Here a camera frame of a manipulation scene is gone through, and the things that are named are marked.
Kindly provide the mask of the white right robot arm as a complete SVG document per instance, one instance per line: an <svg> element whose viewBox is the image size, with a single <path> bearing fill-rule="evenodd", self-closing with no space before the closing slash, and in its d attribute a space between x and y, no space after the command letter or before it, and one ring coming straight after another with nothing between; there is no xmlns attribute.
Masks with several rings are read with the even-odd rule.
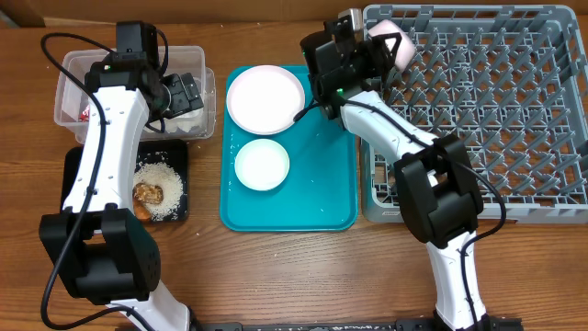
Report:
<svg viewBox="0 0 588 331"><path fill-rule="evenodd" d="M301 40L313 104L392 166L401 217L431 259L436 327L480 330L489 317L479 295L473 241L483 202L468 153L458 137L417 128L368 87L369 79L410 66L416 48L408 35L389 20L365 36L360 31L343 16Z"/></svg>

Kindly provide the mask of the white paper napkin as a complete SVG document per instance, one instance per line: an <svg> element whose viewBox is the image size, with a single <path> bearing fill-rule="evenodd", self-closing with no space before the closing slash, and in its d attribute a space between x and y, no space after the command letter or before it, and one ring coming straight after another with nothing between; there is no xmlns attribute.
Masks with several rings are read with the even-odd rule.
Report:
<svg viewBox="0 0 588 331"><path fill-rule="evenodd" d="M204 109L200 108L173 119L164 119L163 135L203 135L207 124Z"/></svg>

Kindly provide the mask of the brown food scraps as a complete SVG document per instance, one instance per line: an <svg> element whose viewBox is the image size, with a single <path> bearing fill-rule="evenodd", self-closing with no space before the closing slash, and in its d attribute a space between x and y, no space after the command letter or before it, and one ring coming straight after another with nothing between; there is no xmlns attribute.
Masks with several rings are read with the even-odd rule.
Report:
<svg viewBox="0 0 588 331"><path fill-rule="evenodd" d="M140 182L135 185L133 196L142 203L153 205L159 205L164 200L164 192L161 187L145 182Z"/></svg>

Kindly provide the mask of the white rice pile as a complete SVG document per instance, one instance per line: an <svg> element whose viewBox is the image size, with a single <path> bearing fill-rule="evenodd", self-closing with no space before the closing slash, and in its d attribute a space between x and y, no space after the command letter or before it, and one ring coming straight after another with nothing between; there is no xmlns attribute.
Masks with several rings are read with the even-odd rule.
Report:
<svg viewBox="0 0 588 331"><path fill-rule="evenodd" d="M171 166L171 157L167 152L152 152L142 156L133 177L133 188L145 182L163 189L164 200L159 205L142 203L149 210L152 218L149 222L178 221L181 214L181 201L185 196L183 181L179 173ZM133 196L132 202L139 202Z"/></svg>

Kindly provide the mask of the orange carrot piece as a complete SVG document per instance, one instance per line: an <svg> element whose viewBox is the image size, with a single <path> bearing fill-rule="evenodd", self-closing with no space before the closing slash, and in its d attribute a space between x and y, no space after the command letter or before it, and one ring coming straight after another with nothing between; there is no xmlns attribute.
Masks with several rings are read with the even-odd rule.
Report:
<svg viewBox="0 0 588 331"><path fill-rule="evenodd" d="M148 222L151 220L152 215L149 212L148 209L146 209L143 204L139 201L139 202L133 202L133 209L134 209L134 214L135 216L141 221L141 222Z"/></svg>

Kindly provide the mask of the pink bowl with rice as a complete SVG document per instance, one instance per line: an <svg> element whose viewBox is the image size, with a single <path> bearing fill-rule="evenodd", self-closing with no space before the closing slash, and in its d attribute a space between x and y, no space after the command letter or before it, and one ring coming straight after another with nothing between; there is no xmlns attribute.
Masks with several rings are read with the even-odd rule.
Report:
<svg viewBox="0 0 588 331"><path fill-rule="evenodd" d="M399 38L388 38L385 43L394 56L394 67L399 72L404 72L409 66L413 56L416 54L416 47L409 36L391 20L382 20L373 28L367 31L369 37L378 37L388 34L399 34Z"/></svg>

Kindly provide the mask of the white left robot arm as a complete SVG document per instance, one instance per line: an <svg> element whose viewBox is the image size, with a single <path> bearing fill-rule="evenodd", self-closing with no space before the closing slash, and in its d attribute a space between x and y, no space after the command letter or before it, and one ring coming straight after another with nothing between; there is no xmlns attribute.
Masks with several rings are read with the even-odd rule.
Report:
<svg viewBox="0 0 588 331"><path fill-rule="evenodd" d="M75 80L90 110L71 190L59 212L40 220L49 283L140 330L198 330L193 311L162 282L160 252L134 213L132 189L142 131L161 132L204 103L191 74L167 73L169 46L157 27L119 22L116 42Z"/></svg>

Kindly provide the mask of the white bowl with food scraps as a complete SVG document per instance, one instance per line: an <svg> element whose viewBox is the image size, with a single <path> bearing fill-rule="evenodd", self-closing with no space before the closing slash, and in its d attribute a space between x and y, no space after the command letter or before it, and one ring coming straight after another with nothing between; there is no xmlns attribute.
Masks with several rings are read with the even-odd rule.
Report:
<svg viewBox="0 0 588 331"><path fill-rule="evenodd" d="M269 139L256 139L245 144L234 160L235 175L247 188L269 191L277 188L289 172L286 149Z"/></svg>

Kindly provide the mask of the red snack wrapper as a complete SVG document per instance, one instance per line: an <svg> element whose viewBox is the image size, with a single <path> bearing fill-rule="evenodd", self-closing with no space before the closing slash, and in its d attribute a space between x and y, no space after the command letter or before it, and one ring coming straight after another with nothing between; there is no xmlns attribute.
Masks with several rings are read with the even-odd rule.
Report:
<svg viewBox="0 0 588 331"><path fill-rule="evenodd" d="M90 113L91 107L90 106L86 106L85 109L80 113L79 116L79 120L82 122L87 122L89 121L89 113Z"/></svg>

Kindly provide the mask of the pink round plate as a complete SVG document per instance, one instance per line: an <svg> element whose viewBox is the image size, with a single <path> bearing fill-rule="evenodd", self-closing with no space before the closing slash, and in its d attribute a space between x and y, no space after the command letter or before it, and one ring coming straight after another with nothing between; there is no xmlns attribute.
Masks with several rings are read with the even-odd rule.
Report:
<svg viewBox="0 0 588 331"><path fill-rule="evenodd" d="M232 121L257 135L273 135L294 124L294 116L305 107L300 80L275 65L244 70L231 82L226 107Z"/></svg>

